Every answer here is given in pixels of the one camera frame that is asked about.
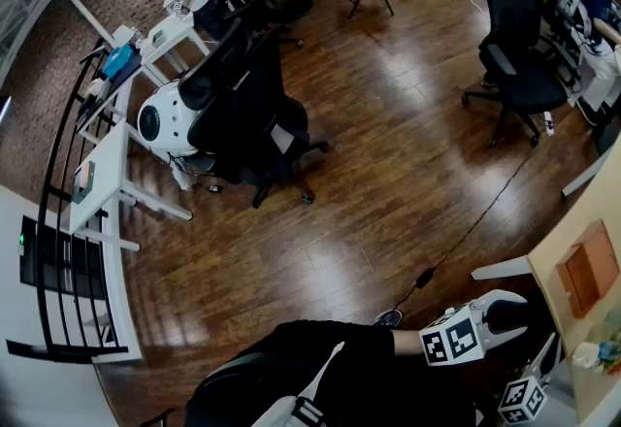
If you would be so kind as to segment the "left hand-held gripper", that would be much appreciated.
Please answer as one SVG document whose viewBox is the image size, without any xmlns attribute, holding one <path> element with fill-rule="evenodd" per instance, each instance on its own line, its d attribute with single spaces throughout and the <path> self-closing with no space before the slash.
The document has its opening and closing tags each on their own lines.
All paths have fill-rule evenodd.
<svg viewBox="0 0 621 427">
<path fill-rule="evenodd" d="M 528 318 L 528 301 L 500 289 L 448 309 L 419 333 L 427 364 L 440 367 L 481 360 L 488 350 L 525 333 Z"/>
</svg>

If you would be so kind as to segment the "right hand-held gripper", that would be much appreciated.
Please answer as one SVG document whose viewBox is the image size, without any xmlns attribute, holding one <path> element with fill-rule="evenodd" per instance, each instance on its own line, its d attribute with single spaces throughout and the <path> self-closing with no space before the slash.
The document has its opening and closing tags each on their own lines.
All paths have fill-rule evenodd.
<svg viewBox="0 0 621 427">
<path fill-rule="evenodd" d="M 560 337 L 552 333 L 518 379 L 507 384 L 498 406 L 498 413 L 506 426 L 528 423 L 539 416 L 547 401 L 544 389 L 560 362 L 561 354 Z"/>
</svg>

